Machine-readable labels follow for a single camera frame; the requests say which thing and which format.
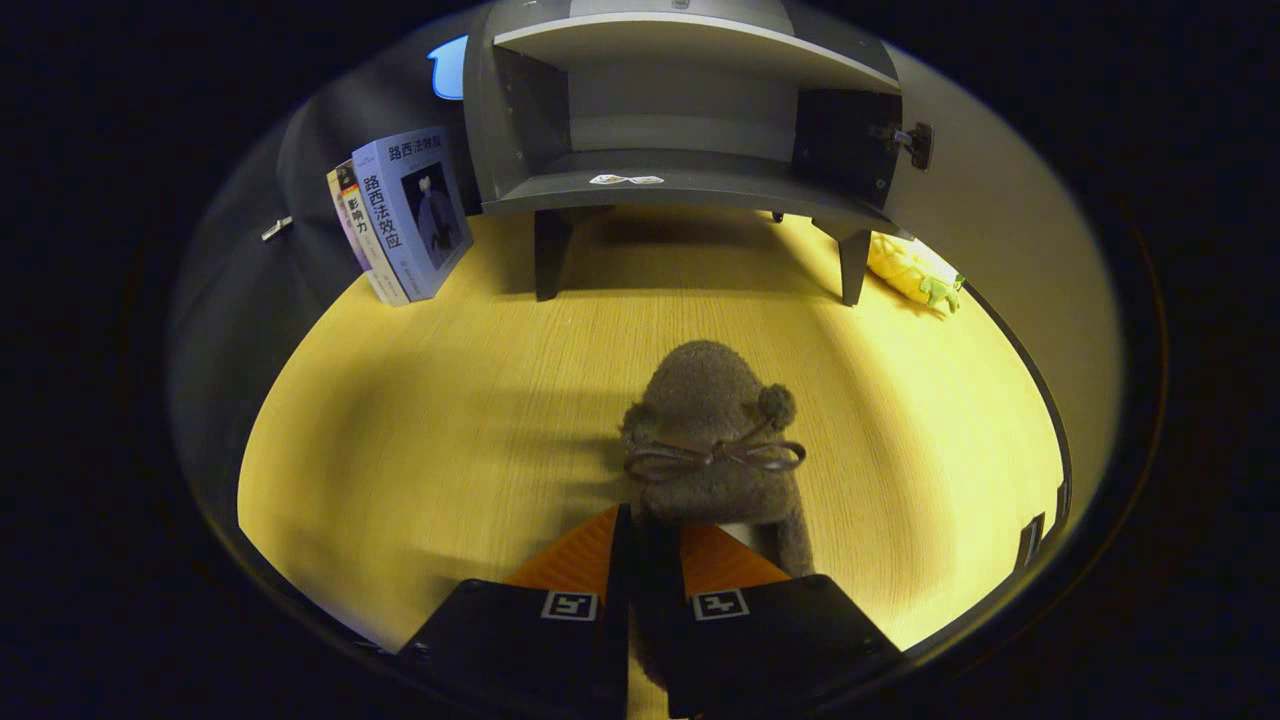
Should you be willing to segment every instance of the metal latch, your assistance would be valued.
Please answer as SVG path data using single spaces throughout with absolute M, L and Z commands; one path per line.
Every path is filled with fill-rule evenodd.
M 915 129 L 904 131 L 896 124 L 887 128 L 870 128 L 872 136 L 884 140 L 890 149 L 901 147 L 911 155 L 911 167 L 929 169 L 929 156 L 933 155 L 933 126 L 915 123 Z

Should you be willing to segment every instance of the wood grain surface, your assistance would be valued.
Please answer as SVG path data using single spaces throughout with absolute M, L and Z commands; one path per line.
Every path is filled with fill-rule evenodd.
M 868 274 L 846 307 L 836 243 L 808 219 L 648 206 L 581 225 L 564 291 L 535 302 L 531 215 L 468 223 L 475 246 L 436 299 L 393 309 L 364 278 L 338 299 L 241 469 L 248 538 L 381 646 L 398 650 L 460 580 L 498 580 L 631 501 L 617 425 L 689 340 L 792 389 L 818 571 L 899 647 L 1000 583 L 1034 515 L 1052 527 L 1048 411 L 968 293 L 945 316 Z M 634 664 L 630 706 L 666 716 Z

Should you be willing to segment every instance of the blue light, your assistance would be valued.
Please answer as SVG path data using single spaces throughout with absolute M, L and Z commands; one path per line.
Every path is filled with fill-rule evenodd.
M 435 60 L 431 90 L 445 100 L 462 100 L 462 60 L 467 55 L 467 36 L 453 38 L 426 54 Z

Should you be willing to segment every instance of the book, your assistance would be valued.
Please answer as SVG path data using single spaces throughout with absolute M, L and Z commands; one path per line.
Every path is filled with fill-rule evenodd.
M 374 232 L 372 220 L 369 219 L 369 209 L 360 192 L 360 183 L 356 181 L 355 163 L 347 160 L 334 168 L 334 172 L 338 173 L 338 187 L 342 192 L 343 205 L 351 215 L 356 240 L 365 251 L 365 256 L 369 258 L 369 264 L 374 277 L 378 279 L 378 284 L 383 288 L 384 302 L 393 306 L 408 305 L 408 296 L 404 295 L 404 288 L 396 277 L 396 270 L 392 269 L 392 264 L 387 259 L 387 252 L 383 251 L 383 246 L 378 242 L 378 233 Z
M 367 214 L 410 301 L 435 297 L 471 247 L 448 132 L 384 137 L 352 154 Z
M 365 250 L 360 247 L 360 240 L 356 237 L 356 227 L 351 224 L 351 213 L 347 211 L 347 204 L 342 200 L 342 187 L 338 184 L 338 169 L 334 168 L 329 170 L 325 179 L 329 182 L 329 197 L 333 197 L 333 208 L 338 211 L 338 223 L 342 225 L 343 234 L 347 236 L 351 251 L 356 254 L 356 261 L 360 263 L 360 269 L 364 272 L 365 279 L 367 279 L 369 284 L 374 287 L 378 300 L 388 302 L 387 293 L 383 291 L 383 283 L 374 274 L 374 268 L 369 261 L 369 255 L 366 255 Z

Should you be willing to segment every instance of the white sticker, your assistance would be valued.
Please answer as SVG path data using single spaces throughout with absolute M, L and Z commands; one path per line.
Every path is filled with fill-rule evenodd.
M 595 176 L 594 178 L 591 178 L 590 182 L 591 184 L 617 184 L 620 182 L 630 182 L 634 184 L 654 184 L 662 182 L 662 178 L 655 176 L 640 176 L 637 178 L 625 178 L 622 176 L 603 174 L 603 176 Z

